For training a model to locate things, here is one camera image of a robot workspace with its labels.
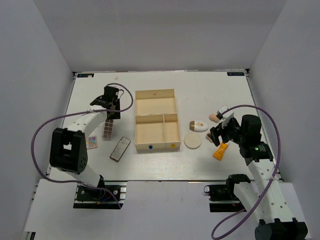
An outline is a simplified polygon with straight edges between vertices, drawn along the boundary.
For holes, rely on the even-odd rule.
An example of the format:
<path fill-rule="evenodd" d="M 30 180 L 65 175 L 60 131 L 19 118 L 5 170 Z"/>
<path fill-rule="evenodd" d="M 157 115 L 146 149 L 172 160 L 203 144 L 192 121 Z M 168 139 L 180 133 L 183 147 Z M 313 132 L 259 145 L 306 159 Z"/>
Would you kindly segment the beige makeup sponge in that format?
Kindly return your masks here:
<path fill-rule="evenodd" d="M 211 143 L 214 142 L 213 136 L 211 135 L 210 132 L 208 132 L 208 133 L 206 134 L 206 138 L 207 138 Z"/>
<path fill-rule="evenodd" d="M 215 123 L 218 123 L 220 121 L 220 119 L 218 118 L 218 116 L 214 113 L 209 115 L 209 119 Z"/>

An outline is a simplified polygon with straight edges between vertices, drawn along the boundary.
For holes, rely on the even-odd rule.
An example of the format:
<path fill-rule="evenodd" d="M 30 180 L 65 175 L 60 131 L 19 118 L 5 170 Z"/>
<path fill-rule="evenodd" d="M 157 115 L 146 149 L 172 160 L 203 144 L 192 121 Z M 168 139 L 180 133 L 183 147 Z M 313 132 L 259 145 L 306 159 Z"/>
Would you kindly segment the orange sunscreen tube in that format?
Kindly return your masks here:
<path fill-rule="evenodd" d="M 224 157 L 224 153 L 226 151 L 226 149 L 228 148 L 228 144 L 227 143 L 221 143 L 218 147 L 218 149 L 213 153 L 213 157 L 219 161 L 221 161 Z"/>

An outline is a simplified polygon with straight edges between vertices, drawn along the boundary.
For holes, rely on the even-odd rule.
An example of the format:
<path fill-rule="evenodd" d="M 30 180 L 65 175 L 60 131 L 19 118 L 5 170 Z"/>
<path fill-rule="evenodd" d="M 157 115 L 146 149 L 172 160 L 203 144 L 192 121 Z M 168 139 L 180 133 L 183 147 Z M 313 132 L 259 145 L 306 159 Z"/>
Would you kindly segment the brown eyeshadow palette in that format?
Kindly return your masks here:
<path fill-rule="evenodd" d="M 105 120 L 102 128 L 102 136 L 101 136 L 101 139 L 103 141 L 110 141 L 112 139 L 113 125 L 114 125 L 113 119 Z"/>

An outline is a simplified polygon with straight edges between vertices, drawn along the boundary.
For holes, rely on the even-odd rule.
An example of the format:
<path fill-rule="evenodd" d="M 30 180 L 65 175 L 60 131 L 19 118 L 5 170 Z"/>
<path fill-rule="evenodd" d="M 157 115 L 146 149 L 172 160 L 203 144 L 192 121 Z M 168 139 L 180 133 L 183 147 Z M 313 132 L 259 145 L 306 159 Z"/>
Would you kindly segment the round cream powder puff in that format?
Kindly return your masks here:
<path fill-rule="evenodd" d="M 196 132 L 190 132 L 185 135 L 183 142 L 188 149 L 195 150 L 201 146 L 201 136 Z"/>

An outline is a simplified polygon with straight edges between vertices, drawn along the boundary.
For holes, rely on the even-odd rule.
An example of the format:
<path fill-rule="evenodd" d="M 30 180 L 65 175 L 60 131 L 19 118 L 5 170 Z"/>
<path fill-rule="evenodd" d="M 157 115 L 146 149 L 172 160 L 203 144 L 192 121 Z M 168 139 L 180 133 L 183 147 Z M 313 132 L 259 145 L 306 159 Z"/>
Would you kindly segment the gold rectangular makeup case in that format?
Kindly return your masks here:
<path fill-rule="evenodd" d="M 115 146 L 115 148 L 113 149 L 109 158 L 113 161 L 119 162 L 122 156 L 124 155 L 124 153 L 126 152 L 127 148 L 129 147 L 130 143 L 131 143 L 130 139 L 126 137 L 122 137 L 117 143 L 117 145 Z"/>

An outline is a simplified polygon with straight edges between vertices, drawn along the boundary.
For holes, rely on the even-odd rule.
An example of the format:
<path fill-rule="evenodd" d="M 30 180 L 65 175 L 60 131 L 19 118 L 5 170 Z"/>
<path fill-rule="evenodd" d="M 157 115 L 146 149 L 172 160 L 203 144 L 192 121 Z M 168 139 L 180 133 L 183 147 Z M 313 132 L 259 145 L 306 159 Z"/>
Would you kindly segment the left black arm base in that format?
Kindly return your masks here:
<path fill-rule="evenodd" d="M 77 185 L 73 208 L 92 210 L 119 210 L 125 201 L 127 192 L 126 181 L 104 181 L 104 190 L 95 190 Z"/>

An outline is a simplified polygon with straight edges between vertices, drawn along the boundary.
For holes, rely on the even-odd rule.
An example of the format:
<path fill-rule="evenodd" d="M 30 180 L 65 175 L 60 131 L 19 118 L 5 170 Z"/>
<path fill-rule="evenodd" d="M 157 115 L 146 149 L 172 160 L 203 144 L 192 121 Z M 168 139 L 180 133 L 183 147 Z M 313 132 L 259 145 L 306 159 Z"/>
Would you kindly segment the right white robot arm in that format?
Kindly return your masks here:
<path fill-rule="evenodd" d="M 233 200 L 239 199 L 247 214 L 218 239 L 229 236 L 249 217 L 254 217 L 258 223 L 254 230 L 257 240 L 304 240 L 308 234 L 307 225 L 297 220 L 284 198 L 275 176 L 278 164 L 273 161 L 270 147 L 261 140 L 260 118 L 246 114 L 238 122 L 232 113 L 219 113 L 216 117 L 220 122 L 211 128 L 210 138 L 216 146 L 229 141 L 239 146 L 258 189 L 255 192 L 245 174 L 234 174 L 227 178 L 226 195 Z"/>

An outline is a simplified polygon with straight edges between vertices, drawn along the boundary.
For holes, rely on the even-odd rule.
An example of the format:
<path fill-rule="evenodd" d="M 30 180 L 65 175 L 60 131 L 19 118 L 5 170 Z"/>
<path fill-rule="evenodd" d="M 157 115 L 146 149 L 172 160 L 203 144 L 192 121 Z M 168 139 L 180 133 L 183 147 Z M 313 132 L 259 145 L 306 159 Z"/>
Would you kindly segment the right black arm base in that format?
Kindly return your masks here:
<path fill-rule="evenodd" d="M 224 184 L 209 184 L 203 188 L 209 196 L 209 210 L 211 213 L 236 213 L 246 211 L 245 207 L 234 194 L 234 187 L 240 183 L 250 183 L 246 174 L 231 174 Z"/>

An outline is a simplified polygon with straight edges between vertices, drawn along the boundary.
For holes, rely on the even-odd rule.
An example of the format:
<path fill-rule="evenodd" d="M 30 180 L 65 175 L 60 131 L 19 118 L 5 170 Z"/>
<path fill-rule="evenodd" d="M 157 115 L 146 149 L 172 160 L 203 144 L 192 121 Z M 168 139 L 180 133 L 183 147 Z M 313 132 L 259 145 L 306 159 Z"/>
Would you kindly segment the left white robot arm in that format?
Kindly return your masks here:
<path fill-rule="evenodd" d="M 86 141 L 101 123 L 112 123 L 121 117 L 119 91 L 117 87 L 105 86 L 103 95 L 90 103 L 92 112 L 83 114 L 67 128 L 56 128 L 52 133 L 50 165 L 88 185 L 88 193 L 96 200 L 105 196 L 106 187 L 103 177 L 88 165 Z"/>

